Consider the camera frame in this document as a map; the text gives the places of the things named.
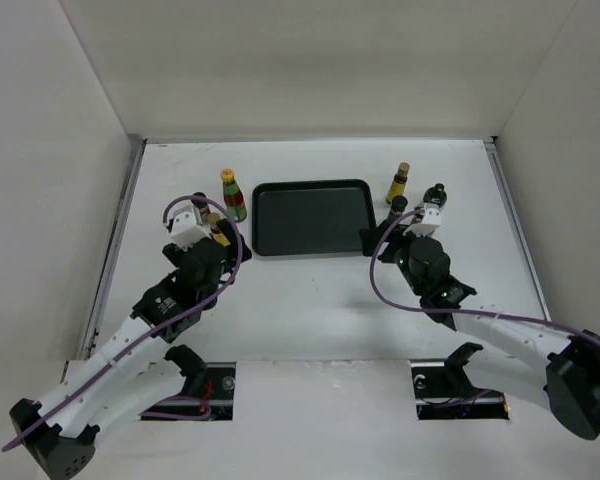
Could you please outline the black label spice jar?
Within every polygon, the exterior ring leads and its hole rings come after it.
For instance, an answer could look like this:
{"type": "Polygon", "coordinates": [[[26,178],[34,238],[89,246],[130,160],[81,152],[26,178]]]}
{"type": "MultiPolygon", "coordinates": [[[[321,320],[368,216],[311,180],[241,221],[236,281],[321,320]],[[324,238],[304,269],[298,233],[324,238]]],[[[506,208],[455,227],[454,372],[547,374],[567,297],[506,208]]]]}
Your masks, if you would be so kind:
{"type": "Polygon", "coordinates": [[[390,203],[386,220],[391,223],[402,216],[407,208],[408,200],[402,195],[396,195],[390,203]]]}

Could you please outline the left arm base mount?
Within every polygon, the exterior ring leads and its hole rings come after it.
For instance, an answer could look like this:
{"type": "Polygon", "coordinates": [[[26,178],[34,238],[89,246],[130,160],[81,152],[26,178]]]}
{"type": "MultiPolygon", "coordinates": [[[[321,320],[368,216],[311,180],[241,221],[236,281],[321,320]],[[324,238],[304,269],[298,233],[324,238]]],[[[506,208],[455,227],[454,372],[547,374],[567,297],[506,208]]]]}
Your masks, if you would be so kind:
{"type": "Polygon", "coordinates": [[[165,360],[176,366],[183,381],[173,394],[140,415],[142,421],[231,421],[237,365],[207,363],[191,348],[170,348],[165,360]]]}

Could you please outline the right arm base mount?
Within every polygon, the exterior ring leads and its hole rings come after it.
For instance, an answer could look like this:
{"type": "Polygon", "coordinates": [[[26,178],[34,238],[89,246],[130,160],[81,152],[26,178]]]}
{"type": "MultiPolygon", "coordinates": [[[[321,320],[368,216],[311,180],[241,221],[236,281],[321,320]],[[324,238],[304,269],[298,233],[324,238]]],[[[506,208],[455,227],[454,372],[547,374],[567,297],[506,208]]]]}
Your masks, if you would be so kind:
{"type": "Polygon", "coordinates": [[[445,359],[410,363],[419,420],[509,420],[505,396],[473,386],[463,370],[469,359],[482,350],[482,346],[469,342],[445,359]]]}

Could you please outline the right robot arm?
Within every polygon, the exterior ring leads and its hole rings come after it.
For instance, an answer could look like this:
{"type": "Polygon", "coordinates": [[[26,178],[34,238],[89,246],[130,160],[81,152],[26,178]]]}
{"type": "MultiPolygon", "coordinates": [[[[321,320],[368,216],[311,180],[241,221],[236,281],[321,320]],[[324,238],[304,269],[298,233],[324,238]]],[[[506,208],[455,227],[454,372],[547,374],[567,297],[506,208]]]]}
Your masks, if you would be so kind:
{"type": "Polygon", "coordinates": [[[364,256],[395,265],[419,300],[415,312],[470,336],[444,361],[444,384],[463,396],[499,390],[552,413],[585,440],[600,435],[600,336],[543,319],[507,314],[479,301],[477,291],[450,272],[442,244],[399,223],[360,232],[364,256]]]}

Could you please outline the white pepper grinder jar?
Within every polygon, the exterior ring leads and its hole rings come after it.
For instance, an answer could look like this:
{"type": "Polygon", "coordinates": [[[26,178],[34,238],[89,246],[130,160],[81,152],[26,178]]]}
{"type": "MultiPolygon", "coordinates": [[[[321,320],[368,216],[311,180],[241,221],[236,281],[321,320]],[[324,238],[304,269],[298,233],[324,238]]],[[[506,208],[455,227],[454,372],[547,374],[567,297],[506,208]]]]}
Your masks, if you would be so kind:
{"type": "Polygon", "coordinates": [[[436,183],[435,185],[429,187],[425,191],[422,200],[418,205],[418,208],[422,211],[422,213],[418,215],[418,218],[423,218],[424,211],[428,205],[435,205],[439,211],[442,211],[447,203],[447,199],[448,195],[444,184],[436,183]]]}

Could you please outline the green label sauce bottle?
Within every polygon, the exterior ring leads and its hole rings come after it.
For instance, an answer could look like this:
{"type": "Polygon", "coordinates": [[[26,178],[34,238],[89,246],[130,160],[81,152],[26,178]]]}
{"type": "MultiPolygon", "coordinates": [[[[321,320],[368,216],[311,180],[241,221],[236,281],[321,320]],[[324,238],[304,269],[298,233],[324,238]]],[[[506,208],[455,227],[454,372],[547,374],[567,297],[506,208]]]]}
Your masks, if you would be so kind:
{"type": "Polygon", "coordinates": [[[242,190],[240,189],[232,169],[223,169],[220,173],[223,189],[223,199],[226,210],[236,222],[247,218],[247,208],[242,190]]]}

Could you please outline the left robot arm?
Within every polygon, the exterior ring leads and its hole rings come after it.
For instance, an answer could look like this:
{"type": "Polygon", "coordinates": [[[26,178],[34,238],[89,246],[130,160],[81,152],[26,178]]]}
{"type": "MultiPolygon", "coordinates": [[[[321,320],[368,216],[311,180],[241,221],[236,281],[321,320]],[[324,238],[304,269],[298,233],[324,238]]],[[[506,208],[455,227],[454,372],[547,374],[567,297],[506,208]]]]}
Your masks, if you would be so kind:
{"type": "Polygon", "coordinates": [[[145,291],[110,339],[52,391],[11,408],[11,444],[23,445],[48,478],[74,478],[114,426],[151,416],[169,397],[201,393],[207,364],[180,337],[252,257],[231,221],[222,220],[221,231],[226,245],[208,235],[184,248],[166,245],[174,271],[145,291]]]}

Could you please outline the yellow label oil bottle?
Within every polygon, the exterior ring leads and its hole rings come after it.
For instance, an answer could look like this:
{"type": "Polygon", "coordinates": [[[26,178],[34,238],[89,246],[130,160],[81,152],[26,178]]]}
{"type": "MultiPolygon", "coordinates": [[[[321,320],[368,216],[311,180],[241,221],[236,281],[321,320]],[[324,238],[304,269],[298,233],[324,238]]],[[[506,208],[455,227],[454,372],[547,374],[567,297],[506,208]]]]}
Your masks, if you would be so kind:
{"type": "Polygon", "coordinates": [[[388,192],[385,197],[385,201],[388,205],[390,205],[393,199],[396,196],[401,196],[404,194],[406,183],[408,180],[408,175],[410,171],[410,164],[407,162],[401,162],[398,166],[398,169],[393,176],[391,184],[389,186],[388,192]]]}
{"type": "Polygon", "coordinates": [[[230,241],[224,235],[224,233],[219,228],[219,222],[221,221],[221,217],[217,213],[209,213],[207,215],[207,223],[210,229],[210,233],[212,238],[222,245],[223,247],[227,247],[230,245],[230,241]]]}

